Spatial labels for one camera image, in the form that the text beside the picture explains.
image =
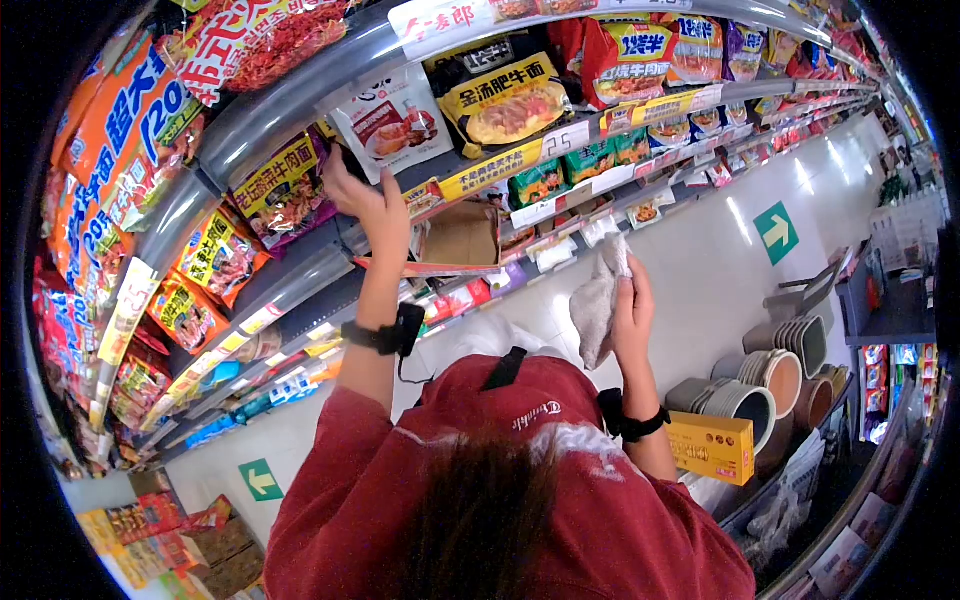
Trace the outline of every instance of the towel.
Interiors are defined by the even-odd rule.
[[[580,334],[580,357],[587,371],[599,367],[610,354],[617,280],[633,277],[627,252],[623,233],[608,233],[597,254],[590,281],[570,296],[570,319]]]

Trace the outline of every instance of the person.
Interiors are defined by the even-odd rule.
[[[372,260],[358,326],[394,324],[410,220],[334,146],[330,198],[355,215]],[[652,422],[654,299],[643,265],[618,283],[612,351],[623,416]],[[473,354],[391,423],[396,358],[347,347],[314,445],[270,535],[268,595],[282,598],[753,598],[753,571],[677,482],[666,431],[621,448],[597,391],[551,352]]]

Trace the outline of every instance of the red sweatshirt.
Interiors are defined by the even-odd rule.
[[[513,385],[479,392],[498,359],[461,359],[423,387],[423,405],[394,426],[377,402],[343,388],[270,535],[273,600],[396,595],[396,565],[433,452],[493,422],[560,456],[547,543],[532,597],[753,598],[754,573],[686,486],[648,477],[606,436],[597,392],[556,358],[523,361]]]

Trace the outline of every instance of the right hand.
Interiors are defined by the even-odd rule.
[[[340,212],[356,217],[370,240],[377,265],[403,270],[410,248],[410,213],[388,169],[380,172],[383,194],[347,171],[343,150],[334,144],[324,166],[324,189]]]
[[[613,354],[624,379],[640,371],[648,359],[655,308],[646,267],[630,253],[627,253],[627,263],[634,277],[621,277],[617,281],[611,335]]]

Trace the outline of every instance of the tiled floor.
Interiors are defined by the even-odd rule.
[[[657,300],[650,354],[661,396],[687,377],[709,377],[714,362],[725,354],[742,352],[743,333],[769,321],[762,302],[777,292],[778,283],[815,276],[838,246],[867,237],[867,215],[876,205],[882,173],[876,159],[879,148],[864,127],[869,127],[865,121],[851,121],[628,236],[633,252],[647,266]],[[753,220],[780,201],[800,243],[771,266]],[[565,349],[582,367],[568,301],[590,269],[590,258],[582,259],[489,310]],[[828,361],[843,364],[849,352],[835,295],[832,305],[837,323],[828,336]],[[451,327],[418,343],[404,363],[404,377],[429,376],[456,331]],[[601,390],[622,384],[612,359],[588,376]],[[397,382],[395,420],[413,406],[420,387]],[[287,489],[312,445],[323,399],[317,394],[278,409],[172,462],[167,471],[186,509],[205,508],[225,493],[266,542],[280,503],[254,502],[237,466],[266,458],[279,485]]]

